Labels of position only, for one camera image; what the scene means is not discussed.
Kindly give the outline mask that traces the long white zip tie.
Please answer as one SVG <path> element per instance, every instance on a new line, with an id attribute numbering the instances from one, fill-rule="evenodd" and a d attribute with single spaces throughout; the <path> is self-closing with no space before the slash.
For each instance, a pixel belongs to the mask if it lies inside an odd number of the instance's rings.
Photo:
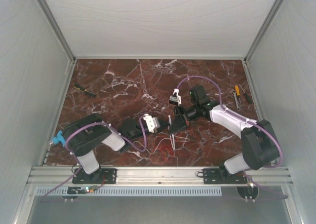
<path id="1" fill-rule="evenodd" d="M 171 141 L 171 146 L 172 149 L 175 150 L 175 135 L 174 135 L 174 130 L 175 130 L 175 123 L 174 120 L 172 120 L 171 115 L 168 116 L 168 122 L 169 122 L 169 128 L 168 130 L 171 131 L 171 134 L 169 135 L 170 141 Z"/>

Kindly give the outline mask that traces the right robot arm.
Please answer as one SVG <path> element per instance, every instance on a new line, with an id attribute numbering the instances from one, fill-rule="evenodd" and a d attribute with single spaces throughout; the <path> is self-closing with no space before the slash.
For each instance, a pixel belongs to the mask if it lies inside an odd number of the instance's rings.
<path id="1" fill-rule="evenodd" d="M 233 132 L 241 139 L 241 153 L 219 166 L 218 177 L 223 183 L 230 183 L 236 173 L 244 170 L 258 170 L 280 157 L 271 124 L 266 120 L 255 121 L 235 113 L 219 102 L 211 100 L 203 86 L 190 90 L 193 106 L 186 109 L 181 103 L 179 90 L 175 89 L 169 98 L 175 105 L 174 120 L 169 134 L 178 133 L 189 127 L 190 122 L 203 117 Z"/>

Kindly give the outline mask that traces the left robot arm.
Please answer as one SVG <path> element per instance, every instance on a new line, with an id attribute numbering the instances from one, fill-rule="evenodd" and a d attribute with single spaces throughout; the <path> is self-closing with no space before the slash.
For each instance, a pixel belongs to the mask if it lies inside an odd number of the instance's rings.
<path id="1" fill-rule="evenodd" d="M 79 161 L 84 178 L 91 184 L 100 181 L 102 172 L 94 149 L 105 145 L 115 152 L 123 152 L 131 147 L 130 142 L 143 135 L 162 132 L 170 125 L 157 117 L 145 114 L 140 121 L 128 118 L 115 130 L 111 125 L 104 125 L 100 114 L 90 114 L 58 132 L 63 147 L 72 152 Z"/>

